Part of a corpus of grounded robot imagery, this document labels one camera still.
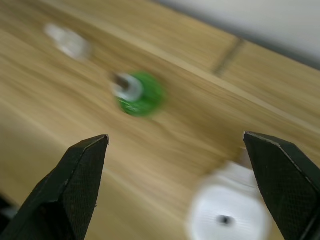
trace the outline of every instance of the wood grain surface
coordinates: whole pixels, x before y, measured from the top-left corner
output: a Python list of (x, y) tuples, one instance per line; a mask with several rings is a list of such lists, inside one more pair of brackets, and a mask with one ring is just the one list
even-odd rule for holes
[[(33, 0), (0, 3), (0, 192), (7, 198), (22, 204), (69, 146), (109, 134), (87, 239), (185, 240), (199, 182), (238, 155), (244, 130), (294, 142), (320, 163), (318, 71), (245, 43), (214, 75), (235, 37), (147, 1), (115, 2), (68, 0), (64, 10)], [(84, 36), (92, 57), (78, 62), (59, 52), (43, 33), (46, 23)], [(171, 29), (175, 24), (180, 33)], [(137, 70), (156, 76), (166, 90), (164, 106), (150, 117), (123, 113), (111, 93), (110, 73)], [(294, 95), (279, 83), (292, 73)], [(277, 84), (283, 96), (271, 88)], [(270, 239), (282, 239), (276, 227)]]

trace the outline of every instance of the wooden table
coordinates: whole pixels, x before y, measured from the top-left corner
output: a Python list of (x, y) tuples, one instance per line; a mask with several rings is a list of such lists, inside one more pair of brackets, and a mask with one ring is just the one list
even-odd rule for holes
[[(93, 46), (77, 62), (46, 23)], [(166, 89), (156, 114), (123, 113), (110, 72), (144, 70)], [(86, 239), (187, 239), (199, 182), (234, 159), (244, 130), (296, 143), (320, 164), (320, 73), (146, 0), (0, 3), (0, 192), (21, 205), (66, 149), (109, 134)], [(277, 227), (270, 239), (283, 239)]]

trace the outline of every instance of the white wall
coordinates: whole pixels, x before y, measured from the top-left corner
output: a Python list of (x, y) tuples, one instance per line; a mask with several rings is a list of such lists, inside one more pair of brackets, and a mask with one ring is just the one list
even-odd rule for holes
[(320, 0), (158, 2), (282, 54), (320, 66)]

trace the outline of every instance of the small white object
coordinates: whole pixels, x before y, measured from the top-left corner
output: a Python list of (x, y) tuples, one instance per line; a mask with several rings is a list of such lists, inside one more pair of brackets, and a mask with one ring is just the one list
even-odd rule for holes
[(134, 102), (141, 98), (144, 87), (138, 79), (127, 73), (119, 73), (117, 76), (128, 82), (128, 89), (124, 90), (121, 86), (113, 84), (114, 95), (128, 102)]
[(89, 57), (90, 44), (74, 31), (49, 23), (45, 26), (44, 32), (55, 41), (57, 48), (69, 57), (77, 60)]
[(253, 171), (228, 162), (203, 182), (193, 199), (189, 239), (266, 240), (271, 218), (259, 196)]

